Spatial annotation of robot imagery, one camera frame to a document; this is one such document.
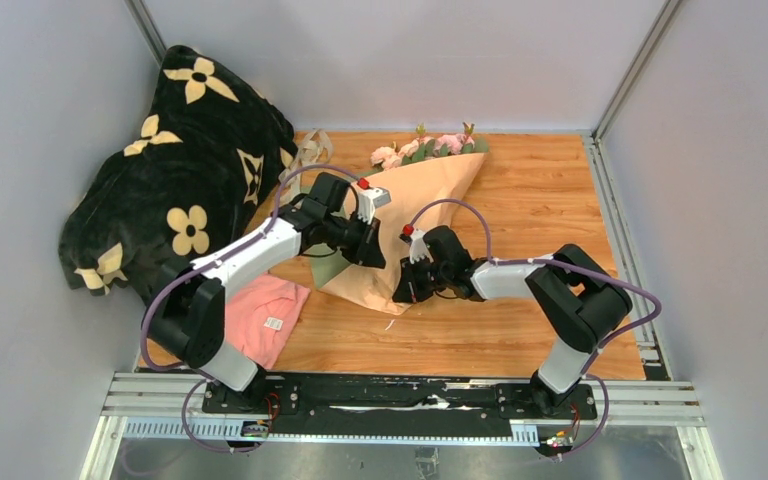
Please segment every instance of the black blanket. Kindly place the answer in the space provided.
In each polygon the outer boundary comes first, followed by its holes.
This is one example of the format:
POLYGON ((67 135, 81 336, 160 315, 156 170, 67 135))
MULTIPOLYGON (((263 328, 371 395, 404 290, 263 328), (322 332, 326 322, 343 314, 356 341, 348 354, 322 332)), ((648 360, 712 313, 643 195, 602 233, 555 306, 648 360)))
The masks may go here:
POLYGON ((176 46, 139 139, 104 161, 58 253, 71 288, 128 286, 148 302, 159 266, 239 238, 296 154, 293 126, 219 62, 176 46))

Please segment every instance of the wooden table surface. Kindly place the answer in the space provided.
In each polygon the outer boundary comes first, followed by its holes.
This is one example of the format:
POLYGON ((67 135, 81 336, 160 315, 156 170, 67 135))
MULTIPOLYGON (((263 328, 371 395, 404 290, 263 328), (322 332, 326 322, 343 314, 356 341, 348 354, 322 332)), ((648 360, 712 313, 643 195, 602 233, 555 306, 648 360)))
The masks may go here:
MULTIPOLYGON (((329 135, 335 146, 332 163, 354 171, 369 170, 369 154, 375 148, 393 140, 401 145, 413 137, 381 132, 329 135)), ((536 256, 576 243, 616 275, 581 138, 484 136, 491 155, 464 200, 487 218, 494 255, 536 256)), ((305 174, 304 182, 312 182, 314 175, 305 174)), ((261 223, 270 206, 271 201, 261 205, 250 229, 261 223)), ((484 251, 483 230, 469 211, 458 209, 452 228, 473 255, 484 251)), ((302 257, 270 273, 313 287, 308 260, 302 257)), ((393 316, 312 291, 274 370, 529 377, 554 340, 534 300, 475 303, 432 297, 393 316)), ((173 360, 155 345, 150 351, 158 363, 173 360)), ((644 378, 634 336, 617 338, 591 371, 603 378, 644 378)))

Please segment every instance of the pink flower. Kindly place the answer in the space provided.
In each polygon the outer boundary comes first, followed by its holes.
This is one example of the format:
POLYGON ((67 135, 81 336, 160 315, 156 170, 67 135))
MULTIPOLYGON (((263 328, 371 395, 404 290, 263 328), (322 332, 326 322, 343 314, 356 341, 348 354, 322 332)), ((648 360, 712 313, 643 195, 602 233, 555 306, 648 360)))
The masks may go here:
POLYGON ((397 155, 396 149, 393 147, 380 147, 372 152, 372 155, 369 157, 369 163, 379 165, 393 155, 397 155))
POLYGON ((461 145, 475 145, 475 138, 473 138, 472 135, 467 136, 465 133, 459 133, 455 136, 458 137, 458 141, 461 142, 461 145))
POLYGON ((381 162, 381 168, 384 170, 390 170, 391 168, 400 167, 402 165, 402 157, 397 153, 390 155, 381 162))
POLYGON ((399 149, 399 156, 404 157, 410 157, 416 151, 419 150, 419 140, 414 140, 410 143, 406 143, 402 145, 402 148, 399 149))
POLYGON ((461 148, 463 148, 463 143, 461 143, 457 135, 443 135, 434 144, 434 155, 440 154, 440 148, 443 145, 449 147, 449 155, 457 155, 461 153, 461 148))

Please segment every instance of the pink cloth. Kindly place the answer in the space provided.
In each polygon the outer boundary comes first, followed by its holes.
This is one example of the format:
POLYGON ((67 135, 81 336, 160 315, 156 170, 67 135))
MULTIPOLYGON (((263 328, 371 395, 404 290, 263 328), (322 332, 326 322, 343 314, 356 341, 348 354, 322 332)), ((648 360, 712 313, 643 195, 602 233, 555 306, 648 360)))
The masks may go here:
POLYGON ((264 274, 225 305, 225 339, 269 370, 284 349, 310 289, 264 274))

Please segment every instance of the white wall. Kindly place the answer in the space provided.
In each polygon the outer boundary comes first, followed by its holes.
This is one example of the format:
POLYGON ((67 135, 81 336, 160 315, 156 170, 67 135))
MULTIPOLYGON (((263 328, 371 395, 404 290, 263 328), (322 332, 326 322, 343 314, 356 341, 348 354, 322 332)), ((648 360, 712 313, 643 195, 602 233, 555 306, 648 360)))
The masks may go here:
POLYGON ((297 127, 590 129, 663 0, 148 0, 297 127))
POLYGON ((606 145, 724 474, 768 478, 768 5, 685 2, 606 145))
POLYGON ((77 478, 133 363, 136 295, 68 290, 57 239, 156 72, 122 1, 0 1, 0 478, 77 478))

